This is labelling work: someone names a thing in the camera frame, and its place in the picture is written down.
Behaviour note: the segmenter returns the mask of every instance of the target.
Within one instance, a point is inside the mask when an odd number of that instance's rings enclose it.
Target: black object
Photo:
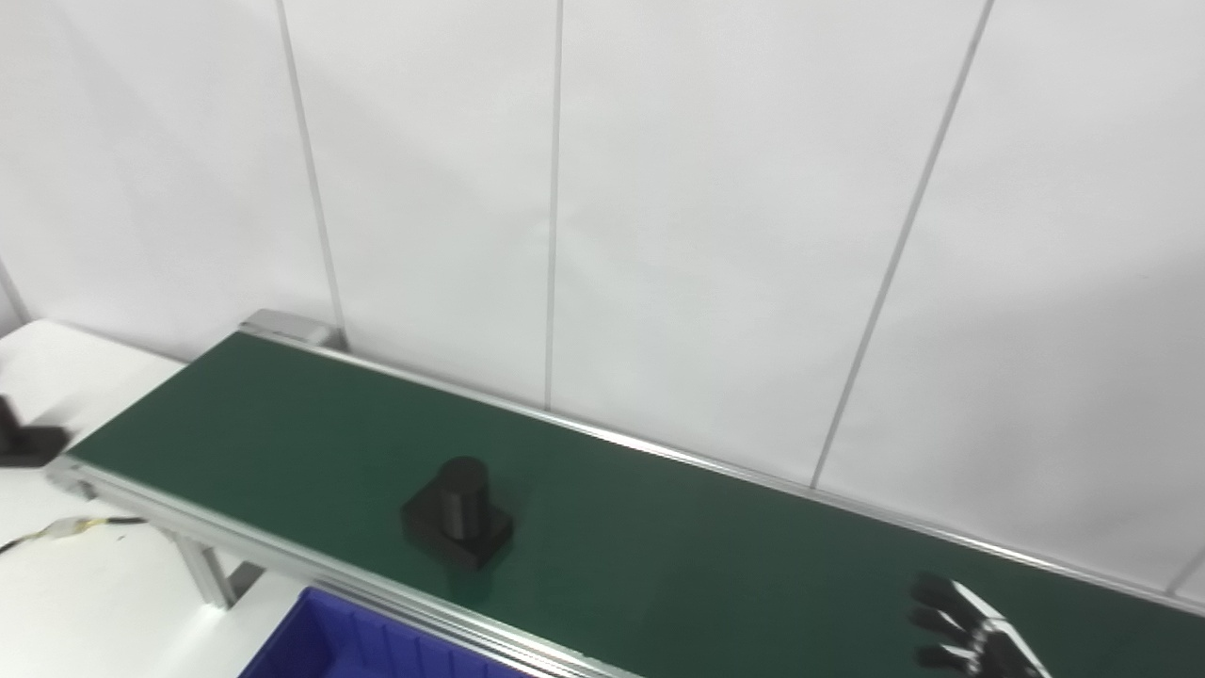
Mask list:
[[[474,458],[440,467],[401,507],[406,531],[446,560],[481,570],[515,532],[511,517],[489,503],[489,471]]]
[[[0,467],[46,466],[67,447],[67,432],[58,426],[22,426],[0,396]]]

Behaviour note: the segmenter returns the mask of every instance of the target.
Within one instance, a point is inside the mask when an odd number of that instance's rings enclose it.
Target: white wall panel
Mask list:
[[[1201,548],[1203,34],[997,4],[823,489],[1152,586]]]
[[[33,314],[186,358],[260,306],[330,317],[270,0],[6,2],[0,89]]]
[[[543,385],[554,0],[286,0],[352,349]]]
[[[554,409],[807,481],[980,8],[566,2]]]

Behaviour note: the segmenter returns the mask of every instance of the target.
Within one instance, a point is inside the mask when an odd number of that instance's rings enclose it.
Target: black cylinder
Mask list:
[[[475,540],[489,530],[489,472],[474,458],[455,458],[439,476],[441,527],[458,541]]]

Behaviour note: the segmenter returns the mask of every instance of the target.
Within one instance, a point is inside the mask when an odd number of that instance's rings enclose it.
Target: robotic hand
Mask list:
[[[1012,624],[966,586],[922,572],[911,594],[922,607],[909,620],[951,642],[918,648],[921,666],[972,678],[1051,678]]]

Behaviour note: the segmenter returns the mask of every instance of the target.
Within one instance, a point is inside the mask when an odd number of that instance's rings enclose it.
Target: cable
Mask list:
[[[33,542],[34,540],[40,540],[42,537],[49,537],[52,540],[61,540],[63,537],[72,537],[86,530],[92,530],[98,525],[142,525],[147,520],[145,518],[136,517],[124,517],[114,515],[111,518],[63,518],[55,520],[54,523],[47,525],[46,527],[39,530],[37,532],[30,532],[29,535],[23,535],[16,540],[8,542],[7,544],[0,547],[0,554],[12,550],[18,544],[25,542]]]

